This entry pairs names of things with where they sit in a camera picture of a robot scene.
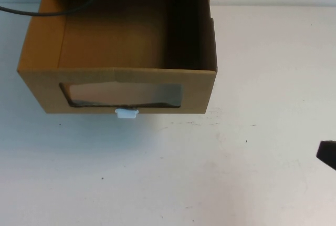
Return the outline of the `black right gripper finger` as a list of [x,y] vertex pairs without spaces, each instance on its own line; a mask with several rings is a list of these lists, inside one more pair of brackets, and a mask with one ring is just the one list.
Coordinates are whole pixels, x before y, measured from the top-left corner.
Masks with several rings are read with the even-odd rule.
[[335,141],[321,141],[316,157],[325,163],[327,166],[336,169],[336,142]]

